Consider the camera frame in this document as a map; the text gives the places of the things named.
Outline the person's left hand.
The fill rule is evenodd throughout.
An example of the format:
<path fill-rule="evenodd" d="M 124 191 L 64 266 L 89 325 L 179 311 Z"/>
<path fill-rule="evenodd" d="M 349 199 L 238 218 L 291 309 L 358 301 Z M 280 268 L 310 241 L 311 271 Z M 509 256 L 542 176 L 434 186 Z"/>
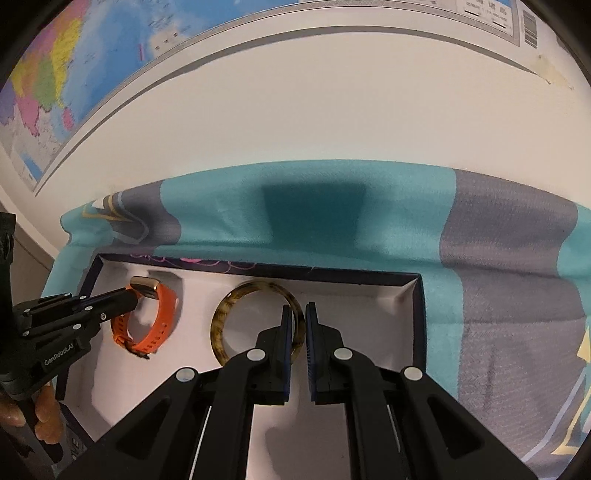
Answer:
<path fill-rule="evenodd" d="M 58 444 L 63 434 L 60 406 L 55 398 L 53 384 L 48 382 L 39 391 L 35 400 L 37 418 L 34 432 L 38 440 L 49 445 Z M 24 427 L 26 419 L 18 405 L 1 393 L 1 424 L 11 427 Z"/>

